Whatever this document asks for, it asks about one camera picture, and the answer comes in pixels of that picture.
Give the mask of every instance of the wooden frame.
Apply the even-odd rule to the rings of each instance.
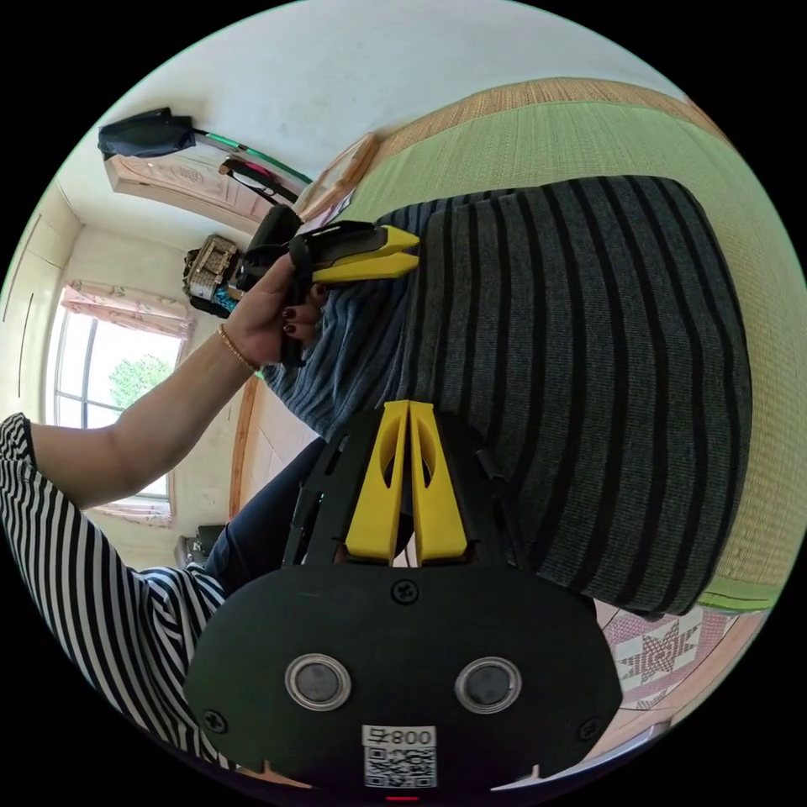
[[[380,144],[378,135],[369,132],[342,151],[300,196],[296,206],[300,219],[303,222],[315,219],[347,196],[367,172]],[[341,174],[332,184],[325,187],[345,160],[348,160],[348,163],[341,169]]]

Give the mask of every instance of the curtain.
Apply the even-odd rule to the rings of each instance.
[[[65,287],[61,304],[72,314],[141,333],[174,336],[185,343],[193,336],[195,322],[185,303],[139,289],[73,280]]]
[[[71,314],[84,314],[140,333],[179,339],[182,343],[180,361],[186,355],[196,326],[191,309],[185,303],[122,286],[73,280],[65,286],[61,305]],[[173,473],[168,474],[168,501],[129,498],[95,510],[135,524],[170,529],[175,510]]]
[[[111,515],[116,519],[131,521],[149,527],[162,527],[169,530],[174,525],[171,501],[138,501],[136,498],[124,502],[113,502],[102,507],[92,508],[97,513]]]

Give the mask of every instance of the woman's hand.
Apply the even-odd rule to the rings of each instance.
[[[283,331],[304,347],[316,338],[325,290],[314,287],[304,305],[284,310],[292,272],[293,264],[286,254],[241,298],[224,324],[236,349],[254,367],[280,361]]]

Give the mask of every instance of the striped shirt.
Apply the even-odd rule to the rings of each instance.
[[[192,564],[136,572],[37,470],[30,422],[0,424],[0,524],[31,598],[90,685],[150,735],[235,770],[182,694],[193,648],[224,601]]]

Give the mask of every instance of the black bag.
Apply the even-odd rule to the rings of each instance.
[[[195,145],[193,119],[171,114],[169,107],[133,115],[98,131],[98,149],[105,161],[115,155],[163,157]]]

